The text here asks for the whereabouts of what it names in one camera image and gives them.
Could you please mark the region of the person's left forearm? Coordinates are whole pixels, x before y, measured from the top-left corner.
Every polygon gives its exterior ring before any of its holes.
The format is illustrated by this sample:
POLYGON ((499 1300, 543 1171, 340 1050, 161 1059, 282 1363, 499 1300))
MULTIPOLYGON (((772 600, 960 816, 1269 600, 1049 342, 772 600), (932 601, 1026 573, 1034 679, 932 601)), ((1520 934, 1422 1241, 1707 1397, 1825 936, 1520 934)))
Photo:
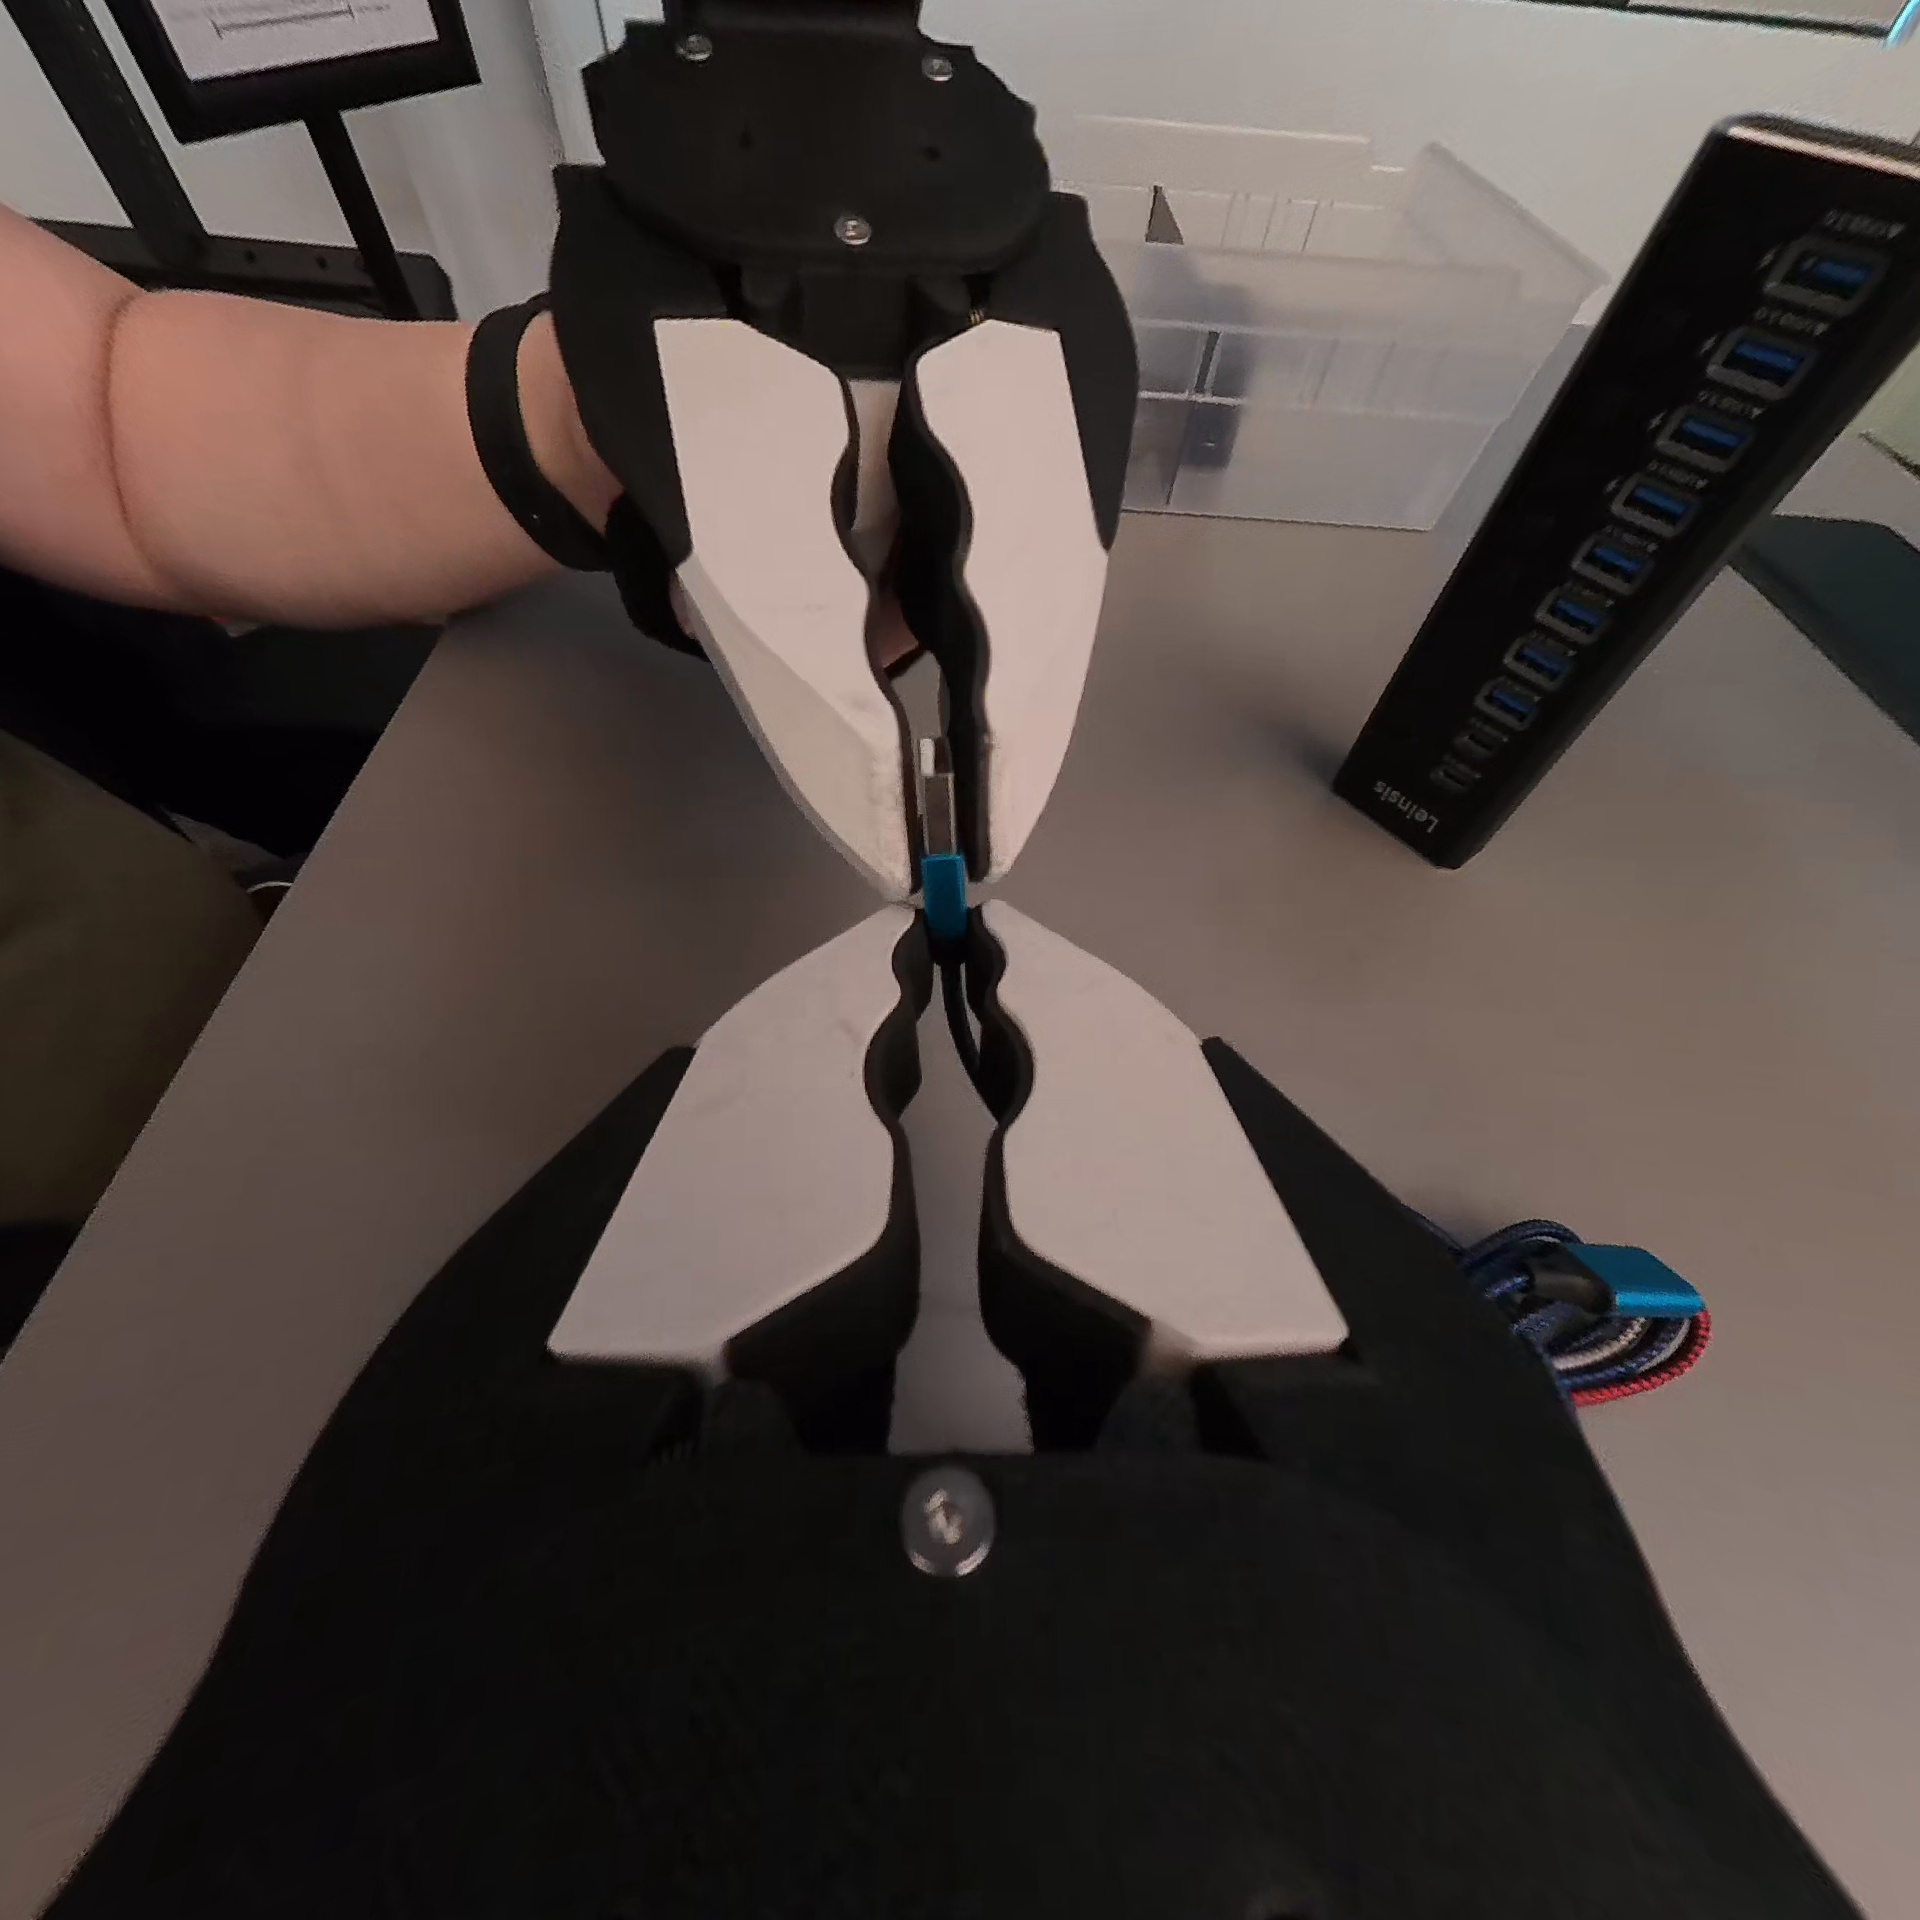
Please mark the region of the person's left forearm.
POLYGON ((5 211, 5 565, 107 601, 356 629, 545 557, 469 440, 462 322, 148 294, 5 211))

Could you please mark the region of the person's left hand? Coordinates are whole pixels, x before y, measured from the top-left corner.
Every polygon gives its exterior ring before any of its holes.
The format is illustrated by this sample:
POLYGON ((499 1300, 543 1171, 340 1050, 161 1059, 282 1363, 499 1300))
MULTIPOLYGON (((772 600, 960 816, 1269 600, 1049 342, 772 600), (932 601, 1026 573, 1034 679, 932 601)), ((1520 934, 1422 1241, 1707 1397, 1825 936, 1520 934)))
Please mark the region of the person's left hand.
POLYGON ((516 345, 520 424, 543 483, 595 531, 606 531, 621 497, 619 474, 600 460, 580 400, 568 384, 552 315, 540 310, 516 345))

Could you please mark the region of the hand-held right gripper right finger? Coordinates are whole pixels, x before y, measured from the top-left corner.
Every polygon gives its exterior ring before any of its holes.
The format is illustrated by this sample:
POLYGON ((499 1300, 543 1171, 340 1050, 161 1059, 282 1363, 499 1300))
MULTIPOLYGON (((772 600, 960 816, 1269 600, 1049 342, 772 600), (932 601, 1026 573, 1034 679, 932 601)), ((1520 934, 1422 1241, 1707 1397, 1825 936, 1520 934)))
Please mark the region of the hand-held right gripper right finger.
POLYGON ((1141 1378, 1330 1360, 1349 1318, 1202 1034, 1030 916, 976 910, 978 1306, 1038 1453, 1141 1378))

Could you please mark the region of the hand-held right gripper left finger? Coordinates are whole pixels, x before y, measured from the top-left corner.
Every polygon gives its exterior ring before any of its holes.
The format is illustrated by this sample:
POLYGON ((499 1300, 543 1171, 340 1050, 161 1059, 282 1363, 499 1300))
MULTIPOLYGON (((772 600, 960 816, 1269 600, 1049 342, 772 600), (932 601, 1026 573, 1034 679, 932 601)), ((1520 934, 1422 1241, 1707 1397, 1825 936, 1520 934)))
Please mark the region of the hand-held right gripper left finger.
POLYGON ((921 917, 878 908, 691 1046, 550 1354, 767 1387, 821 1453, 885 1453, 920 1320, 902 1114, 921 917))

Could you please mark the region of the black framed marker sign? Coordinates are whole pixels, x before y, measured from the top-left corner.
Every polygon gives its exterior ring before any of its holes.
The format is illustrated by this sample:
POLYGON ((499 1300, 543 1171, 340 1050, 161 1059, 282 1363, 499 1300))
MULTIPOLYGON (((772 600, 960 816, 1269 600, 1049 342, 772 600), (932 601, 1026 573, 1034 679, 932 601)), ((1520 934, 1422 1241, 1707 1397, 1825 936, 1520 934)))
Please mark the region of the black framed marker sign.
POLYGON ((395 253, 348 110, 477 81, 461 5, 107 5, 173 139, 301 129, 349 248, 211 233, 110 51, 92 5, 8 5, 8 15, 110 179, 123 227, 43 221, 141 290, 289 300, 385 319, 450 319, 450 282, 427 253, 395 253))

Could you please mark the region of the black wristband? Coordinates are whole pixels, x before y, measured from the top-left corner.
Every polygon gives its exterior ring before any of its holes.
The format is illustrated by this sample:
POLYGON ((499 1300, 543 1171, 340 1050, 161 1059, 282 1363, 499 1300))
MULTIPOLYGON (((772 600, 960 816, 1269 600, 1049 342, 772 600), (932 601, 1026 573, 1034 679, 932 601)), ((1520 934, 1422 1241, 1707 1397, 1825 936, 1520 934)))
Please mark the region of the black wristband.
POLYGON ((543 474, 520 403, 520 345, 545 299, 494 310, 466 339, 466 434, 477 468, 516 526, 562 567, 609 573, 609 547, 543 474))

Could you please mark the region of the black USB hub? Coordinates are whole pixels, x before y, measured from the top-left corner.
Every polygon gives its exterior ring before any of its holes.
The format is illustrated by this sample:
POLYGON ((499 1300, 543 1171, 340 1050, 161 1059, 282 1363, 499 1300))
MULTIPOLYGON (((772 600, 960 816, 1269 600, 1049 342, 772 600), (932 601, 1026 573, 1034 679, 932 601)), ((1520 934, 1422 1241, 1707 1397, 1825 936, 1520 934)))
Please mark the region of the black USB hub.
POLYGON ((1917 143, 1693 152, 1334 796, 1462 868, 1917 349, 1917 143))

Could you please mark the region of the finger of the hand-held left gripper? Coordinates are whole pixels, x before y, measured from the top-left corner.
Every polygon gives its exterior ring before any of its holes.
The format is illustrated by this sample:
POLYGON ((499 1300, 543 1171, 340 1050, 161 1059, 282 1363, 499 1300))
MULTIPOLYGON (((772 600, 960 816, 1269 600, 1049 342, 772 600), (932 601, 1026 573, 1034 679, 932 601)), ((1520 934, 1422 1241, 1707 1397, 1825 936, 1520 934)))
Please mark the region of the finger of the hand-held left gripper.
POLYGON ((654 345, 691 637, 796 807, 901 902, 920 886, 920 803, 870 637, 901 526, 901 381, 843 381, 740 319, 658 319, 654 345))
POLYGON ((893 428, 895 590, 944 683, 976 886, 1020 858, 1062 774, 1107 557, 1057 330, 984 319, 925 345, 893 428))

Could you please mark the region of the clear plastic bin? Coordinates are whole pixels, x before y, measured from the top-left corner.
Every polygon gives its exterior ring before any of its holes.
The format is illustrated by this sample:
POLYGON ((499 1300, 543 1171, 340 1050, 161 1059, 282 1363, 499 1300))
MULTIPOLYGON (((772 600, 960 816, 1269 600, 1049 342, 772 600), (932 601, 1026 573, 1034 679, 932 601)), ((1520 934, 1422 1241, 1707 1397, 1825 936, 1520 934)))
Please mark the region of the clear plastic bin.
POLYGON ((1432 531, 1604 272, 1447 145, 1062 115, 1123 290, 1124 512, 1432 531))

